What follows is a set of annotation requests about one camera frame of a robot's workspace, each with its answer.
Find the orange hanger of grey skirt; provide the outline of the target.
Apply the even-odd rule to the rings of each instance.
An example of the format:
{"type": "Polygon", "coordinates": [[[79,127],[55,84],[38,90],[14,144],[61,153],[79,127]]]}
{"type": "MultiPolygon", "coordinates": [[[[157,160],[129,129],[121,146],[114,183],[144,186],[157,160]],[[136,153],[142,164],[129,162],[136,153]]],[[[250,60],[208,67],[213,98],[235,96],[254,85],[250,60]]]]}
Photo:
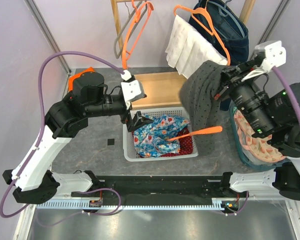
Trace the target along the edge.
{"type": "Polygon", "coordinates": [[[185,137],[192,137],[192,136],[196,136],[196,135],[209,135],[209,134],[217,134],[223,131],[223,127],[222,126],[213,126],[213,127],[208,127],[208,128],[203,128],[200,130],[196,130],[193,132],[189,132],[188,134],[184,134],[181,136],[176,136],[173,138],[168,139],[168,141],[172,142],[175,140],[179,140],[185,137]]]}

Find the blue floral skirt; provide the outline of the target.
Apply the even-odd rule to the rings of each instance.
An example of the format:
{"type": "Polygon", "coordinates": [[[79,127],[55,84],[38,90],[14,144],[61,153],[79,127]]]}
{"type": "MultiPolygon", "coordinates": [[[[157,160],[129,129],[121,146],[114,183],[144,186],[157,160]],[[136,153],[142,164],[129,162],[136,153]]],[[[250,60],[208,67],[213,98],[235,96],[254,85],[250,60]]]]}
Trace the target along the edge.
{"type": "Polygon", "coordinates": [[[193,152],[193,140],[190,136],[174,141],[170,138],[189,133],[190,122],[182,116],[151,116],[152,123],[133,132],[136,153],[141,158],[160,158],[189,155],[193,152]]]}

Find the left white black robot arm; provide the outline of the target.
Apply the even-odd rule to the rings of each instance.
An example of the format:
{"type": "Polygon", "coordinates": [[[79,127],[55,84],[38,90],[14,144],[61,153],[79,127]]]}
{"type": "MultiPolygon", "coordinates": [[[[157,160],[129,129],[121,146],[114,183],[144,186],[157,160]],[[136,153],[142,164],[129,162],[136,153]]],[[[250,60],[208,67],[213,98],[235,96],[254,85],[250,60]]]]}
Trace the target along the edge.
{"type": "Polygon", "coordinates": [[[13,197],[21,204],[43,204],[55,196],[96,196],[100,181],[90,170],[81,173],[60,174],[49,168],[59,152],[89,124],[89,118],[120,116],[129,132],[148,125],[152,119],[140,111],[131,115],[131,103],[146,97],[143,85],[131,77],[123,81],[118,94],[107,94],[108,86],[102,74],[84,72],[72,83],[65,97],[53,104],[44,117],[43,136],[24,159],[25,168],[5,170],[3,178],[15,186],[13,197]]]}

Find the grey dotted skirt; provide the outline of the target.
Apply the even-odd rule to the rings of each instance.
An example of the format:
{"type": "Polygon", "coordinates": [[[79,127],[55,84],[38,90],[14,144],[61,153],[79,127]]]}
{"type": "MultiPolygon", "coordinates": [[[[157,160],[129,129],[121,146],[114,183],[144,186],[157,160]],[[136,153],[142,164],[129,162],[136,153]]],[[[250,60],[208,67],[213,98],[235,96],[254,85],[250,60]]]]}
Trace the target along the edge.
{"type": "Polygon", "coordinates": [[[194,131],[220,123],[220,101],[214,97],[221,84],[221,73],[226,65],[205,61],[182,85],[179,99],[189,115],[194,131]]]}

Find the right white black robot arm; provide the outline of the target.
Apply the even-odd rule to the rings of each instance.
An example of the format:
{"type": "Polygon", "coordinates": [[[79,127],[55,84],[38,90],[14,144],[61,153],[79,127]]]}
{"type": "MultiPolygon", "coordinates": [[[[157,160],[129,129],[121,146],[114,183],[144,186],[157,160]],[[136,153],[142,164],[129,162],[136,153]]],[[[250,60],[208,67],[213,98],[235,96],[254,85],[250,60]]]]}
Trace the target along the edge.
{"type": "Polygon", "coordinates": [[[255,80],[268,72],[255,67],[254,60],[224,69],[216,99],[228,96],[251,128],[254,138],[272,136],[268,144],[289,162],[273,170],[270,185],[285,198],[300,201],[300,82],[288,84],[278,67],[271,71],[283,90],[269,97],[255,80]]]}

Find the red polka dot skirt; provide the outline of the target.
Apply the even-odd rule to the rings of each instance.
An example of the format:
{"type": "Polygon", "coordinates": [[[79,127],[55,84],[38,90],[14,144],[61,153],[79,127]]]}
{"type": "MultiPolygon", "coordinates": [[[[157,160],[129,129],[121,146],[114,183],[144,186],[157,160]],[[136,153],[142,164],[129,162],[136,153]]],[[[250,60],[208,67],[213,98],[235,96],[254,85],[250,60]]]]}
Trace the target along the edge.
{"type": "Polygon", "coordinates": [[[169,141],[170,138],[183,136],[188,132],[187,127],[143,127],[132,133],[132,140],[137,154],[142,158],[175,157],[193,152],[190,136],[169,141]]]}

